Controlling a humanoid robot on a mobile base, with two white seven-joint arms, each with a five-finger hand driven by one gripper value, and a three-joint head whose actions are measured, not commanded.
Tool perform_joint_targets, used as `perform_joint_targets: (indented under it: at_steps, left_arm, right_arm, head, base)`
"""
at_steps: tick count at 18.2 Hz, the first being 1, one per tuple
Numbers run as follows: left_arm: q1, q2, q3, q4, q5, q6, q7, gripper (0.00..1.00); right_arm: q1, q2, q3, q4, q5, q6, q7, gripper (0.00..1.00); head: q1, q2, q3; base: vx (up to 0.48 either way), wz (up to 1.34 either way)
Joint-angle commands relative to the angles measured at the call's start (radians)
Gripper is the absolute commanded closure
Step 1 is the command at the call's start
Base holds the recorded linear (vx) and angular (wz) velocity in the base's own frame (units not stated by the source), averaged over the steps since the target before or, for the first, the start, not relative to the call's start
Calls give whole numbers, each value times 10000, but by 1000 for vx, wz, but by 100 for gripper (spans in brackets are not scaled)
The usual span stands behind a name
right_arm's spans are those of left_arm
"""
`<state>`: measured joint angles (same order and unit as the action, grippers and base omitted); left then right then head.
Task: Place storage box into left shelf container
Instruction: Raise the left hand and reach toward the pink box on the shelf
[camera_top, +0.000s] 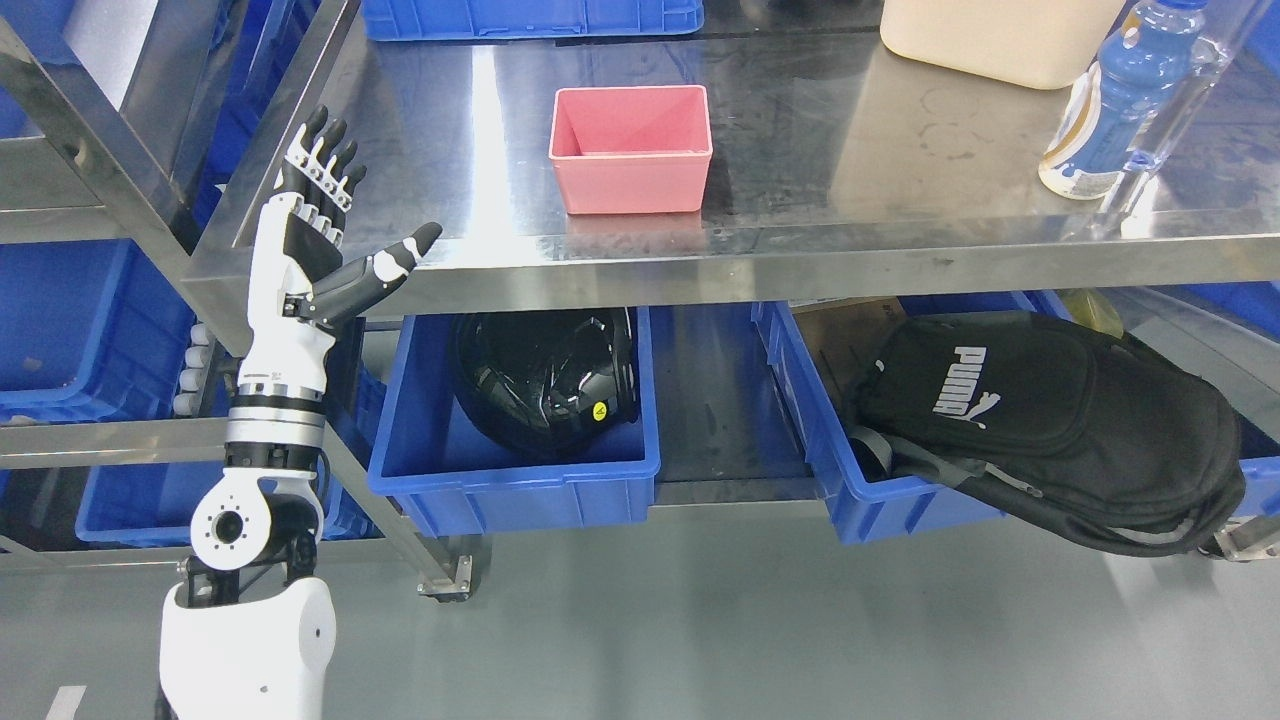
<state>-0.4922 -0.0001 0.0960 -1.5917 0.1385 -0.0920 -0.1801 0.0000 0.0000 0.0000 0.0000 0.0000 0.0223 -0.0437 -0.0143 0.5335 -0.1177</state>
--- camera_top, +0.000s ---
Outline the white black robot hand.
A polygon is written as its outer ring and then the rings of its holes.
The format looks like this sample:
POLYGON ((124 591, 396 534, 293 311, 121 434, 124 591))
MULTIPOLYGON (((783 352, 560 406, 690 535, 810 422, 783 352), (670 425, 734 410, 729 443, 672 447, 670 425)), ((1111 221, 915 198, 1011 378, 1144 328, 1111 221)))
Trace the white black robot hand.
POLYGON ((396 292, 442 236, 435 222, 347 261, 346 220, 365 168, 347 124, 317 106, 288 133, 253 237, 252 332, 239 365, 229 445, 316 447, 325 360, 342 327, 396 292))

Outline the white robot forearm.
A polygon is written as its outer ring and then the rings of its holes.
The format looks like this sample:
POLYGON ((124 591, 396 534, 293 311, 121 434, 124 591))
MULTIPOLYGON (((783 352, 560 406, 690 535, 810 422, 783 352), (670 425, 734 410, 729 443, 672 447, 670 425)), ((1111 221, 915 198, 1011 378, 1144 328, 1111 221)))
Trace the white robot forearm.
POLYGON ((316 574, 321 451, 233 442, 164 597, 157 719, 319 719, 337 644, 316 574))

